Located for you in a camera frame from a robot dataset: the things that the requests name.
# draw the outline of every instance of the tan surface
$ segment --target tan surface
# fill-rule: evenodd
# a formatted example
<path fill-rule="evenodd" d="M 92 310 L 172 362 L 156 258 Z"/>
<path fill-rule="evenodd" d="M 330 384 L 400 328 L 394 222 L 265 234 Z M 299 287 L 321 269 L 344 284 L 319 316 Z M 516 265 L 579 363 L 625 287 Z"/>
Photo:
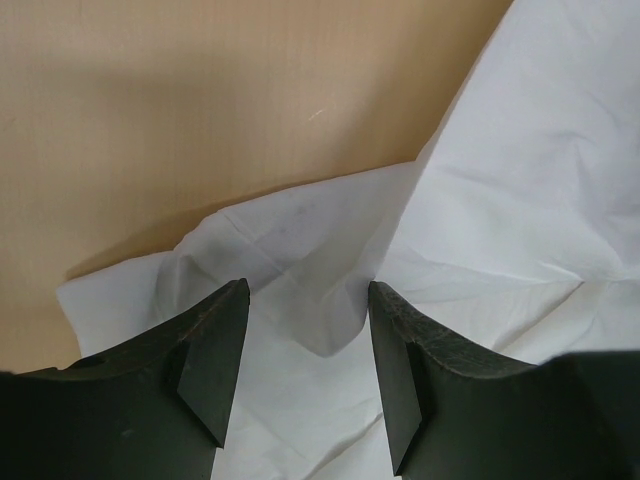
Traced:
<path fill-rule="evenodd" d="M 0 2 L 0 368 L 77 358 L 65 279 L 413 159 L 509 3 Z"/>

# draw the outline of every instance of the crumpled white fabric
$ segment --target crumpled white fabric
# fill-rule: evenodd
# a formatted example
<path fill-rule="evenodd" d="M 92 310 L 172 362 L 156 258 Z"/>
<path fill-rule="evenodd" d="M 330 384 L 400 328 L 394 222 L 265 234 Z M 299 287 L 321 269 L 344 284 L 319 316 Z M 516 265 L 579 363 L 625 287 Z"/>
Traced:
<path fill-rule="evenodd" d="M 212 478 L 389 480 L 362 329 L 376 272 L 523 360 L 639 348 L 639 20 L 635 0 L 516 0 L 417 162 L 226 208 L 173 252 L 62 286 L 82 353 L 246 277 Z"/>

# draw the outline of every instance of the wooden surface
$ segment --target wooden surface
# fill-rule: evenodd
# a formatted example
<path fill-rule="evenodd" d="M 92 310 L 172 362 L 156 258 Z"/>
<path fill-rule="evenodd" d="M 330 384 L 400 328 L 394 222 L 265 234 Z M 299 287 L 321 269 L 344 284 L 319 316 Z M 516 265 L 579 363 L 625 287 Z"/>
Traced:
<path fill-rule="evenodd" d="M 78 357 L 65 280 L 414 159 L 509 3 L 0 2 L 0 369 Z"/>

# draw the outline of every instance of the black clamp jaw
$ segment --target black clamp jaw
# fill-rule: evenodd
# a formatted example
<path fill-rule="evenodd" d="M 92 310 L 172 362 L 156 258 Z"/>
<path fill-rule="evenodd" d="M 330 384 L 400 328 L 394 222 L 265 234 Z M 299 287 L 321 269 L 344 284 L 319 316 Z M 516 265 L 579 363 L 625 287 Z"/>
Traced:
<path fill-rule="evenodd" d="M 533 366 L 369 287 L 396 475 L 411 480 L 640 479 L 640 352 Z"/>
<path fill-rule="evenodd" d="M 233 281 L 66 370 L 0 375 L 0 478 L 208 480 L 224 445 L 249 312 Z"/>

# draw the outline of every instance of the black plastic object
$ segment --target black plastic object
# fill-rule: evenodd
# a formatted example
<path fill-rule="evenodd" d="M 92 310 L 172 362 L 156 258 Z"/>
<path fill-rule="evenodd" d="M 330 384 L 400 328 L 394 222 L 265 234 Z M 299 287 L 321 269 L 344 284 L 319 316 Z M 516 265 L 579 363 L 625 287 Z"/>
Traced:
<path fill-rule="evenodd" d="M 383 283 L 369 310 L 396 475 L 640 478 L 640 352 L 528 365 L 422 315 Z"/>
<path fill-rule="evenodd" d="M 249 311 L 245 280 L 66 370 L 0 376 L 0 478 L 209 480 Z"/>

